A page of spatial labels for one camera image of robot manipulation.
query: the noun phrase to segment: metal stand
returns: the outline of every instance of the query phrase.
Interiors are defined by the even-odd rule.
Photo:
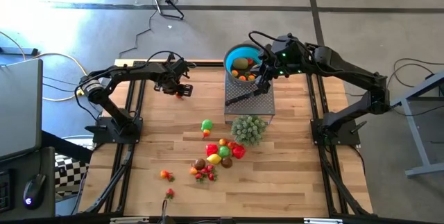
[[[444,83],[444,71],[433,75],[432,77],[428,78],[418,86],[411,89],[409,92],[407,92],[404,96],[401,96],[400,98],[397,98],[393,101],[391,101],[391,106],[402,106],[404,108],[404,112],[407,115],[407,121],[409,122],[409,127],[411,134],[413,135],[413,140],[415,141],[416,148],[418,149],[419,156],[421,157],[422,166],[412,168],[405,171],[405,174],[408,178],[414,176],[414,175],[424,175],[428,173],[437,173],[444,171],[444,162],[437,163],[437,164],[430,164],[429,158],[427,156],[427,153],[424,149],[424,144],[422,142],[418,125],[415,122],[415,117],[410,116],[414,114],[412,113],[411,108],[409,107],[409,101],[415,101],[415,100],[428,100],[428,101],[442,101],[443,97],[420,97],[424,93],[430,91],[431,89],[437,88],[440,85]]]
[[[177,6],[174,5],[173,3],[171,3],[169,0],[166,0],[165,2],[166,2],[167,4],[169,4],[170,6],[173,6],[174,9],[176,9],[176,10],[180,13],[181,16],[166,15],[166,14],[164,14],[164,13],[162,12],[162,10],[160,10],[160,7],[159,7],[159,0],[155,0],[155,5],[157,6],[157,11],[159,12],[159,14],[160,14],[161,16],[163,16],[163,17],[169,17],[169,18],[172,18],[172,19],[180,19],[180,20],[183,20],[184,15],[183,15],[182,11],[180,11],[179,8],[177,8]]]

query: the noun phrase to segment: gray floor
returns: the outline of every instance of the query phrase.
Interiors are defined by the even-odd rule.
[[[43,52],[63,52],[79,59],[88,71],[113,64],[119,52],[133,46],[135,34],[148,27],[151,10],[77,10],[53,9],[41,1],[81,3],[151,4],[151,0],[0,0],[0,29],[23,46]],[[321,7],[359,8],[443,8],[444,0],[317,0]],[[180,0],[181,5],[198,6],[309,6],[309,0]],[[123,58],[147,58],[150,54],[170,49],[186,58],[222,58],[231,46],[247,39],[251,30],[270,35],[292,32],[302,41],[315,42],[310,12],[262,11],[184,11],[185,21],[168,20],[156,15],[149,32],[139,38],[139,49]],[[327,13],[320,14],[325,44],[337,50],[344,59],[370,71],[390,75],[399,58],[418,58],[444,62],[443,14],[392,13]],[[11,45],[0,37],[0,45]],[[19,58],[0,57],[0,63]],[[429,66],[432,71],[443,67]],[[46,76],[77,83],[82,76],[68,59],[44,58]],[[400,72],[406,83],[415,85],[427,72],[408,67]],[[346,91],[362,91],[345,85]],[[408,88],[398,82],[390,84],[392,97]],[[61,97],[66,93],[44,89],[45,96]],[[349,97],[349,102],[357,98]],[[90,108],[86,101],[82,104]],[[422,106],[427,109],[433,106]],[[43,128],[59,136],[87,135],[83,129],[92,118],[73,101],[44,102]],[[442,119],[439,110],[421,124]],[[366,161],[366,178],[376,214],[391,218],[444,222],[444,173],[407,179],[405,169],[420,165],[420,158],[407,121],[396,113],[364,116],[368,124],[360,130],[362,153]],[[442,141],[442,135],[430,135]],[[433,161],[443,161],[444,145],[427,142]]]

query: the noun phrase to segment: checkered cloth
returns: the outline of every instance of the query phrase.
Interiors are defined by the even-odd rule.
[[[55,154],[55,190],[60,196],[69,196],[78,193],[76,190],[62,190],[61,187],[79,185],[89,164]]]

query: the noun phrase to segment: wooden table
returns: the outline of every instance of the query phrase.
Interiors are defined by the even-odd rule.
[[[133,61],[116,60],[116,65],[132,65]],[[144,127],[136,145],[125,216],[159,216],[168,188],[176,192],[166,211],[170,216],[327,216],[318,150],[311,143],[312,115],[306,76],[274,80],[276,115],[262,143],[248,148],[241,160],[234,158],[232,168],[218,165],[217,182],[199,184],[188,172],[190,164],[196,158],[205,159],[206,144],[216,144],[220,138],[231,135],[230,125],[224,124],[223,118],[223,68],[197,68],[189,75],[191,79],[184,78],[182,82],[194,86],[193,94],[182,100],[155,92],[151,81],[146,84]],[[330,110],[346,107],[342,82],[326,78],[324,83]],[[121,83],[111,95],[119,107],[124,107],[128,84]],[[132,109],[138,84],[135,88]],[[211,119],[214,126],[211,136],[203,141],[200,125],[204,119]],[[87,209],[109,182],[115,149],[115,144],[106,144],[94,152],[79,210]],[[372,212],[361,160],[350,147],[337,149],[345,185],[362,207]],[[163,169],[173,172],[176,181],[161,179]],[[339,209],[335,186],[332,191]]]

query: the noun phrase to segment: blue bowl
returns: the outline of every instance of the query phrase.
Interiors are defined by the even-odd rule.
[[[261,64],[262,61],[259,59],[259,47],[253,45],[253,44],[238,44],[234,47],[232,47],[225,55],[225,58],[223,60],[223,66],[225,67],[225,72],[228,74],[228,79],[240,86],[249,86],[251,84],[254,84],[255,81],[243,81],[235,78],[231,74],[231,66],[233,64],[233,61],[237,58],[251,58],[253,61],[255,61],[256,64]]]

